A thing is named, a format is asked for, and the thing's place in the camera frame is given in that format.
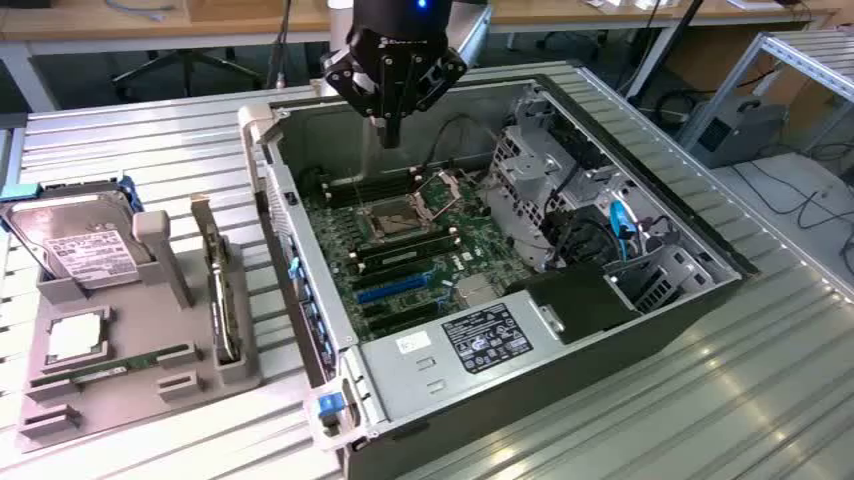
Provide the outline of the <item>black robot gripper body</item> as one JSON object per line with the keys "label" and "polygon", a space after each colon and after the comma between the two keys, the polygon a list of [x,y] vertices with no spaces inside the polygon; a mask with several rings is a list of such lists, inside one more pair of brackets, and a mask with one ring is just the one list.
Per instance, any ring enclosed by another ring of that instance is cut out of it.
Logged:
{"label": "black robot gripper body", "polygon": [[438,57],[449,45],[449,1],[357,1],[349,50],[391,98],[393,112],[403,64],[413,53]]}

